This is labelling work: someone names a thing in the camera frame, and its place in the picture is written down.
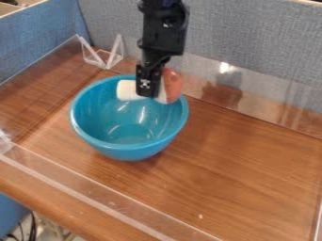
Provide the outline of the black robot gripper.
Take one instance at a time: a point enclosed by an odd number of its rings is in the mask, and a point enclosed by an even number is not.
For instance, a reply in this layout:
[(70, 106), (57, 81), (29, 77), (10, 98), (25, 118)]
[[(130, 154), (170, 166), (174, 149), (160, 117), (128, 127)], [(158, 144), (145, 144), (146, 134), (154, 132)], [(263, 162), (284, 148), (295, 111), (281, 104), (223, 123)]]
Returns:
[(184, 50), (189, 7), (182, 0), (138, 0), (142, 30), (138, 40), (141, 60), (136, 64), (136, 94), (156, 98), (161, 90), (162, 69)]

